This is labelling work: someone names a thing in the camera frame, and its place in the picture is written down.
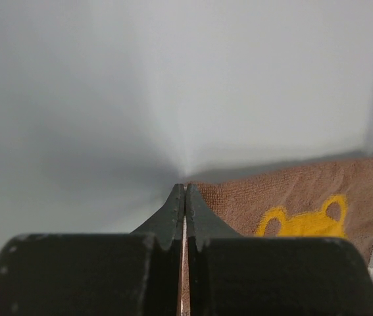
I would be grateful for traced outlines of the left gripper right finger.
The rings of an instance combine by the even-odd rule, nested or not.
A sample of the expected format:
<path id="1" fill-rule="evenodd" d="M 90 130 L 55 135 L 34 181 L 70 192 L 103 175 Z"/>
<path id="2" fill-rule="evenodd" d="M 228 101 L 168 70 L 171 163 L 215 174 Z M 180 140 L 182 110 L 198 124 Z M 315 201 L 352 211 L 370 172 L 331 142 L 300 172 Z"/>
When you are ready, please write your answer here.
<path id="1" fill-rule="evenodd" d="M 341 238 L 246 238 L 186 189 L 192 315 L 373 315 L 373 281 Z"/>

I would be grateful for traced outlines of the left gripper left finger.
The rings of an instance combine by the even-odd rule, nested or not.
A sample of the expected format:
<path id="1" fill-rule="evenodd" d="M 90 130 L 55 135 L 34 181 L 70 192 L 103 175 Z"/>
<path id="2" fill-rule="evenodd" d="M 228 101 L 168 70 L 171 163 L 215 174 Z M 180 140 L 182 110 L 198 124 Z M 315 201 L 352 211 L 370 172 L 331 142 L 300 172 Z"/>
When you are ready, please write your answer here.
<path id="1" fill-rule="evenodd" d="M 129 234 L 20 234 L 0 250 L 0 315 L 178 315 L 185 190 Z"/>

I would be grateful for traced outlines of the yellow patterned towel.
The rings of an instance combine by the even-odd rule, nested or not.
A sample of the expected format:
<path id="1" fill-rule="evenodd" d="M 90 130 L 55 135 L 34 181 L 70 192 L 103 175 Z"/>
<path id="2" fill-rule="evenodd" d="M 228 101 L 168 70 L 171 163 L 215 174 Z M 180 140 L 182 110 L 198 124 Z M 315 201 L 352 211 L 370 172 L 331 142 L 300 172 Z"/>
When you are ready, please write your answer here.
<path id="1" fill-rule="evenodd" d="M 209 209 L 246 238 L 341 238 L 373 270 L 373 157 L 298 165 L 242 180 L 195 185 Z M 182 275 L 190 313 L 189 259 Z"/>

